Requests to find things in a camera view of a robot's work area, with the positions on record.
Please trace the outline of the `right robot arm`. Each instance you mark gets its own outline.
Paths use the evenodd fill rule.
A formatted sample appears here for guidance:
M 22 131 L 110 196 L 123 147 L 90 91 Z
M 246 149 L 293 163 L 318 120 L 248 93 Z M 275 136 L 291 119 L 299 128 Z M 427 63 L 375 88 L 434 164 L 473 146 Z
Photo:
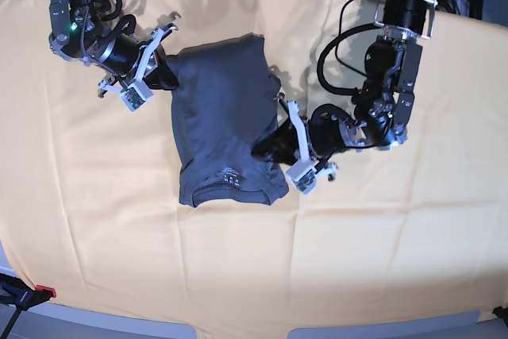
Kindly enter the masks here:
M 178 87 L 162 46 L 177 28 L 170 23 L 139 40 L 136 17 L 124 14 L 122 7 L 122 0 L 50 0 L 48 41 L 51 51 L 64 60 L 103 69 L 106 77 L 98 85 L 98 97 L 115 93 L 135 111 L 154 91 Z

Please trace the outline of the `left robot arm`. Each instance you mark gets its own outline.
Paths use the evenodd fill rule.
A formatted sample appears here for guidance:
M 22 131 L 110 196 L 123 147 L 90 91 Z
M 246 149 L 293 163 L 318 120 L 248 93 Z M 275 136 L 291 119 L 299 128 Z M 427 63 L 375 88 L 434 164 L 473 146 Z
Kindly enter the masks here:
M 257 159 L 289 165 L 287 175 L 296 186 L 308 186 L 320 174 L 333 180 L 337 167 L 329 160 L 337 153 L 387 150 L 406 141 L 422 54 L 418 38 L 431 37 L 437 0 L 379 2 L 384 5 L 382 20 L 341 30 L 317 60 L 321 87 L 330 94 L 349 97 L 354 113 L 327 103 L 306 120 L 300 116 L 297 102 L 287 102 L 278 94 L 288 118 L 252 149 Z M 324 66 L 331 51 L 350 36 L 376 29 L 381 34 L 365 53 L 363 86 L 357 89 L 329 83 Z

